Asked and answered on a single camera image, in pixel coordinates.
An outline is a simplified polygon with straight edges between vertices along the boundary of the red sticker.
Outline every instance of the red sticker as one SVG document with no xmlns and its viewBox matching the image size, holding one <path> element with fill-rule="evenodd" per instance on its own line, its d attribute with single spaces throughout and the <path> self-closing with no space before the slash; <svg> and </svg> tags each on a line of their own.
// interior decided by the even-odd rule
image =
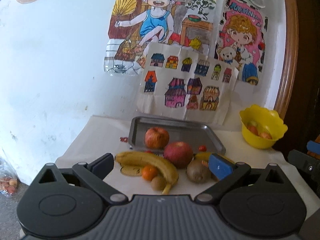
<svg viewBox="0 0 320 240">
<path fill-rule="evenodd" d="M 120 137 L 120 142 L 128 142 L 128 138 L 127 137 Z"/>
</svg>

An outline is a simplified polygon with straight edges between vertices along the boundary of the metal tray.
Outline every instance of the metal tray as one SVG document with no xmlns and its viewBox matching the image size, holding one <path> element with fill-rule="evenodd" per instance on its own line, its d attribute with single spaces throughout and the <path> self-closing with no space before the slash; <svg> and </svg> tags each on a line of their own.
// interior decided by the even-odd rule
<svg viewBox="0 0 320 240">
<path fill-rule="evenodd" d="M 224 155 L 226 148 L 209 126 L 200 122 L 187 122 L 172 119 L 152 117 L 135 117 L 132 119 L 128 142 L 134 150 L 161 154 L 164 150 L 148 149 L 144 143 L 144 136 L 151 127 L 162 127 L 169 133 L 169 143 L 176 141 L 187 142 L 194 153 L 199 152 L 199 146 L 205 145 L 208 152 Z"/>
</svg>

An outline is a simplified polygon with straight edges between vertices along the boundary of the floor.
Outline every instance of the floor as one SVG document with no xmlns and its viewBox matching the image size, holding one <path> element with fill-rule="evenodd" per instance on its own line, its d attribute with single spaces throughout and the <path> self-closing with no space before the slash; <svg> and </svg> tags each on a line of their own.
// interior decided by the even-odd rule
<svg viewBox="0 0 320 240">
<path fill-rule="evenodd" d="M 11 198 L 7 198 L 0 194 L 1 240 L 19 239 L 19 231 L 21 227 L 17 219 L 16 208 L 27 188 L 27 185 L 20 183 L 18 185 L 17 193 Z"/>
</svg>

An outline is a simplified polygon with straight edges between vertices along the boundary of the yellow bowl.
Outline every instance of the yellow bowl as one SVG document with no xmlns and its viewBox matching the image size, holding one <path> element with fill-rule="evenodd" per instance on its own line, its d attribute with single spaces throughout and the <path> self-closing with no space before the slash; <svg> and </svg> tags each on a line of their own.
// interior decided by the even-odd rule
<svg viewBox="0 0 320 240">
<path fill-rule="evenodd" d="M 245 141 L 257 149 L 268 149 L 272 147 L 277 140 L 281 139 L 288 127 L 283 123 L 277 111 L 268 110 L 258 105 L 252 105 L 240 111 L 242 122 L 242 136 Z M 267 132 L 272 139 L 265 139 L 250 132 L 247 128 L 248 123 L 255 125 L 259 134 Z"/>
</svg>

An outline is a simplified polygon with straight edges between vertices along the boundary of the red apple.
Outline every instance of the red apple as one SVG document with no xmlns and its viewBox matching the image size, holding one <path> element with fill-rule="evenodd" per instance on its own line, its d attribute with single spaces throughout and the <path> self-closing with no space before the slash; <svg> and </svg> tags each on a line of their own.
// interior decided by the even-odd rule
<svg viewBox="0 0 320 240">
<path fill-rule="evenodd" d="M 173 142 L 164 149 L 163 157 L 178 169 L 183 169 L 192 161 L 193 151 L 185 142 Z"/>
<path fill-rule="evenodd" d="M 144 141 L 150 149 L 163 149 L 169 142 L 169 133 L 161 127 L 152 127 L 146 132 Z"/>
</svg>

